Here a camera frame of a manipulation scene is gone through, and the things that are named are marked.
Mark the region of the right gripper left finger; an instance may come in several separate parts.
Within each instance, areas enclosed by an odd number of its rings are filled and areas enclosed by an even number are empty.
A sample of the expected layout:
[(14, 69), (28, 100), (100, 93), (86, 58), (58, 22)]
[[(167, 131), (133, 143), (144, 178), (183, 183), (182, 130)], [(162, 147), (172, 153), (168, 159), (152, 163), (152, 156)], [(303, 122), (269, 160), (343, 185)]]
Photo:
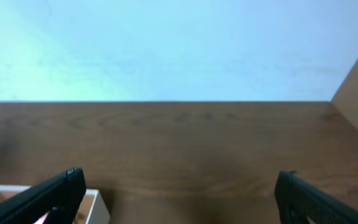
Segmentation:
[(72, 224), (86, 193), (83, 169), (74, 167), (0, 203), (0, 224)]

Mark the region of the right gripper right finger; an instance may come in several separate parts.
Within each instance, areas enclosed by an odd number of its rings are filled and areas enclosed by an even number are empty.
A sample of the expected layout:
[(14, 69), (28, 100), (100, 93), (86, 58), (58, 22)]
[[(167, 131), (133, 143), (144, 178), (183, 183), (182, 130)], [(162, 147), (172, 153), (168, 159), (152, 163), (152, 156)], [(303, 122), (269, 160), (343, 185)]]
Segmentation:
[(274, 196), (280, 222), (285, 224), (358, 224), (358, 211), (295, 176), (281, 171)]

